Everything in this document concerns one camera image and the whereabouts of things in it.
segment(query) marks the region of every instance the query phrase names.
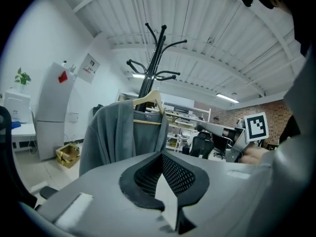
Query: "floor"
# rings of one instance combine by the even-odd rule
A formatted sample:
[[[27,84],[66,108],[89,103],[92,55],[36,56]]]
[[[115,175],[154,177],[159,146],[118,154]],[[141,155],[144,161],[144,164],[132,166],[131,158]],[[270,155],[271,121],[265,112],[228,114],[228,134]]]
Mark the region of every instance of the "floor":
[[[29,151],[16,152],[16,158],[24,181],[29,187],[46,181],[50,187],[61,190],[79,177],[80,160],[68,169],[59,164],[56,159],[40,161],[38,153],[33,154]],[[213,152],[210,154],[209,159],[221,160],[214,157]],[[37,205],[45,202],[45,199],[39,193],[34,195],[38,198]],[[157,184],[156,198],[165,204],[165,211],[162,215],[171,228],[175,229],[177,197],[172,192],[163,175],[161,175]]]

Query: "potted plant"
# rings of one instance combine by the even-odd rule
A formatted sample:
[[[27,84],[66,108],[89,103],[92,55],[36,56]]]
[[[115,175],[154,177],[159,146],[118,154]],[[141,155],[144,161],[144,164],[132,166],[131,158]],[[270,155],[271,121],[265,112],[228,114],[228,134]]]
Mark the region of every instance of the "potted plant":
[[[23,93],[25,85],[31,81],[30,76],[27,73],[22,73],[21,68],[18,69],[18,74],[15,76],[15,82],[19,83],[19,92]]]

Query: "white refrigerator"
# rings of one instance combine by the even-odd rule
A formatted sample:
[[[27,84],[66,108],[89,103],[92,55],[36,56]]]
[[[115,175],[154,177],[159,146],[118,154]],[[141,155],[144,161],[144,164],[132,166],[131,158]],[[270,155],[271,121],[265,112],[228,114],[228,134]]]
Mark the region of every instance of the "white refrigerator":
[[[65,116],[76,78],[57,63],[53,63],[46,72],[35,116],[41,160],[55,157],[55,150],[64,145]]]

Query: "red sticker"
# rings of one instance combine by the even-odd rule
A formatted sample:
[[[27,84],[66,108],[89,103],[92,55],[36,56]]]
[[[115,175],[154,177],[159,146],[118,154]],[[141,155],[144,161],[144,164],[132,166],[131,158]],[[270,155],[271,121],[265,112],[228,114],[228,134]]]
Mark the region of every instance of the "red sticker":
[[[61,74],[61,76],[58,78],[58,80],[59,80],[59,83],[62,83],[62,82],[64,82],[64,81],[68,80],[66,71],[64,71],[64,72]]]

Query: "brick wall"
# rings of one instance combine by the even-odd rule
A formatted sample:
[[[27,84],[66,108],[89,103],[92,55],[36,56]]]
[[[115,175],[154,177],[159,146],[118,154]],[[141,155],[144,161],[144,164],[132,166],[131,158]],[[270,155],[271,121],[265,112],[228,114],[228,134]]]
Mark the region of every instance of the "brick wall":
[[[239,118],[246,115],[256,114],[265,112],[269,126],[269,138],[265,140],[265,144],[277,144],[277,140],[280,138],[286,123],[292,115],[289,107],[284,103],[283,100],[275,101],[263,105],[256,105],[231,111],[224,111],[216,107],[210,107],[201,103],[196,102],[196,108],[211,111],[211,120],[214,116],[219,117],[219,123],[226,126],[234,127]]]

